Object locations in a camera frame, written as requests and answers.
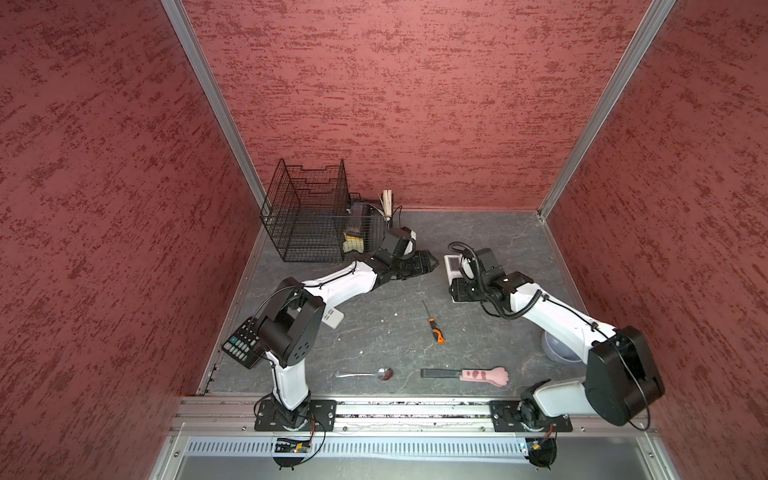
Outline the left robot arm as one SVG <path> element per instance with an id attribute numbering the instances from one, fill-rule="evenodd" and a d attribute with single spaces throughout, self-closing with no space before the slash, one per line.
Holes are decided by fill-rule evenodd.
<path id="1" fill-rule="evenodd" d="M 374 252 L 357 254 L 336 272 L 305 282 L 284 279 L 247 323 L 271 364 L 276 403 L 297 413 L 310 398 L 305 359 L 328 311 L 390 281 L 426 275 L 438 265 L 432 253 L 416 248 L 410 229 L 399 228 L 389 230 Z"/>

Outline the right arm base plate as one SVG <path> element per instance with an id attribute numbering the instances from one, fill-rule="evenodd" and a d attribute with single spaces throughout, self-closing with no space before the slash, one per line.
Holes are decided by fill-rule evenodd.
<path id="1" fill-rule="evenodd" d="M 532 401 L 493 400 L 488 406 L 496 433 L 546 434 L 573 431 L 568 417 L 546 416 Z"/>

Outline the long white remote control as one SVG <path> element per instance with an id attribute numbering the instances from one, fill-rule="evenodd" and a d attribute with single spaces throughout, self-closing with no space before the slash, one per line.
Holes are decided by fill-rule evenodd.
<path id="1" fill-rule="evenodd" d="M 447 254 L 443 257 L 447 284 L 451 285 L 456 279 L 464 279 L 464 257 L 461 254 Z"/>

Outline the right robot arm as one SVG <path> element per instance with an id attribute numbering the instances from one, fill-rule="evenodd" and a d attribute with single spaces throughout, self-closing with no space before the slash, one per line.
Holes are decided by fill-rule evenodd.
<path id="1" fill-rule="evenodd" d="M 446 272 L 454 302 L 478 303 L 494 318 L 527 320 L 542 329 L 551 360 L 586 367 L 582 377 L 542 380 L 523 391 L 515 417 L 526 429 L 541 431 L 570 415 L 597 415 L 624 426 L 664 396 L 661 374 L 638 329 L 578 311 L 531 277 L 506 272 L 488 248 L 452 242 L 449 250 Z"/>

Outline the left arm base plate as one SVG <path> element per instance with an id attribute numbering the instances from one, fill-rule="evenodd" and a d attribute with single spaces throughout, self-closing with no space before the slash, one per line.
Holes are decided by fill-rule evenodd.
<path id="1" fill-rule="evenodd" d="M 334 400 L 303 401 L 289 410 L 272 395 L 254 406 L 256 432 L 330 432 L 334 429 L 338 402 Z"/>

